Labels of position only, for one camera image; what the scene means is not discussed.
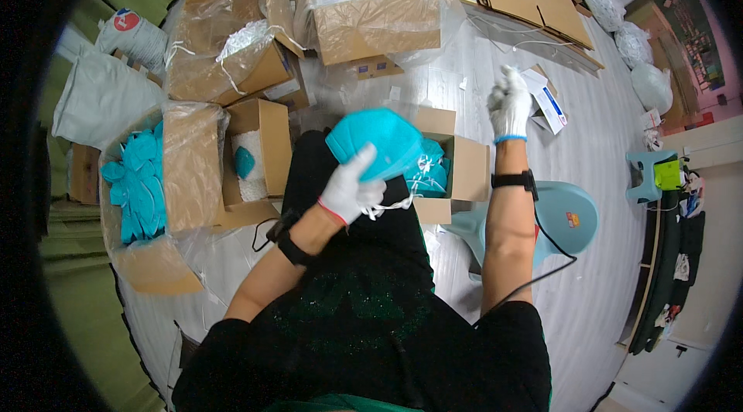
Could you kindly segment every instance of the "white plastic bag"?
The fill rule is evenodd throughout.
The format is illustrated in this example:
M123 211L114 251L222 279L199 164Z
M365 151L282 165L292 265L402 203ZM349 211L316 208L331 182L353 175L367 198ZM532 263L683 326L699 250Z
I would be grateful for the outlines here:
M614 35L614 42L622 60L630 69L640 62L653 64L652 48L648 44L650 33L632 22L624 22Z
M671 71L663 72L655 66L639 63L632 70L632 88L643 103L645 110L657 109L661 115L671 109L673 105L673 91L671 91Z
M609 33L617 31L627 12L619 0L585 0L599 25Z
M104 150L126 127L167 96L142 73L81 46L54 109L51 134Z
M98 22L98 38L95 47L103 54L111 54L116 49L144 65L150 72L163 78L165 64L163 55L168 43L168 35L136 12L123 8L107 22Z

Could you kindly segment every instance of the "white work glove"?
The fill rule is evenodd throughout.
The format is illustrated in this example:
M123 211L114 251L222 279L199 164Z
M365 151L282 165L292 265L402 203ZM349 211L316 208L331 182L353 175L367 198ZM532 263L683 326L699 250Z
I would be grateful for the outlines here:
M493 144L506 139L526 141L526 122L531 112L531 94L524 78L508 65L501 67L505 79L493 88L488 102L490 123L493 124Z
M340 218L346 226L361 215L361 209L382 202L387 184L383 180L359 183L359 178L374 162L377 148L367 143L348 163L335 169L317 202Z

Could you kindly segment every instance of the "white string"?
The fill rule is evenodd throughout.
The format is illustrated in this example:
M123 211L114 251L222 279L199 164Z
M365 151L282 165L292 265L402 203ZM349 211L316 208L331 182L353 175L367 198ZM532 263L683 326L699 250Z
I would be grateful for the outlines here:
M179 44L183 44L183 41L175 41L175 42L173 42L173 44L170 46L170 50L168 51L168 54L165 55L165 59L164 60L165 60L165 68L166 69L169 69L170 68L170 61L173 60L173 57L175 57L175 53L178 52L179 49L181 49L182 51L188 52L191 55L196 55L195 52L190 51L190 50L184 48L182 45L179 45Z
M222 67L222 72L224 72L224 74L226 74L228 76L229 84L231 84L233 86L233 89L235 90L235 92L238 93L241 96L245 96L247 93L244 92L244 91L240 91L239 89L237 89L237 84L235 84L235 81L229 75L228 71L224 69L224 60L220 60L219 61L219 66Z
M281 26L281 25L272 25L272 26L269 26L269 27L268 27L268 29L269 29L269 30L270 30L271 28L278 28L278 29L279 29L279 30L280 30L280 31L281 31L281 32L282 32L282 33L284 34L284 36L286 36L286 39L289 39L289 40L291 41L291 43L292 43L293 45L295 45L296 47L298 47L298 48L302 49L302 51L308 51L308 50L309 50L309 49L307 49L307 48L306 48L305 46L303 46L303 45L299 44L299 43L298 43L297 41L295 41L294 39L292 39L292 38L291 38L291 36L289 36L289 35L288 35L288 34L286 33L286 30L284 29L284 27L283 27L283 26Z

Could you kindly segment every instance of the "teal face mask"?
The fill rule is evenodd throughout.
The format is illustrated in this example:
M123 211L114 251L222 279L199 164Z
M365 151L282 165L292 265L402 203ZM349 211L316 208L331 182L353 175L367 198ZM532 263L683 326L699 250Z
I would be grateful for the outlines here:
M361 175L361 182L389 180L402 175L423 155L423 135L417 128L390 109L367 109L348 114L325 137L340 164L372 143L377 148L377 158Z

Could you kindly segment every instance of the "light blue stool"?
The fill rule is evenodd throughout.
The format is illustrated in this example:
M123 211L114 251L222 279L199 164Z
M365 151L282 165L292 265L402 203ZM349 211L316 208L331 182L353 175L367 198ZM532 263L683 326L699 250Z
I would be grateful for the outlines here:
M627 199L636 199L639 203L651 203L663 196L663 191L655 186L655 170L653 165L668 160L678 153L674 150L659 150L651 153L627 153L625 158L637 162L643 173L643 182L640 186L629 188L625 192Z
M536 182L539 201L536 212L545 231L565 252L575 255L582 252L596 236L599 212L594 200L575 184L565 182ZM469 212L452 214L450 225L441 225L445 230L458 234L475 254L480 268L485 261L485 218L489 203L476 203ZM548 256L561 254L534 223L536 244L534 267ZM469 278L480 281L480 275L470 273Z

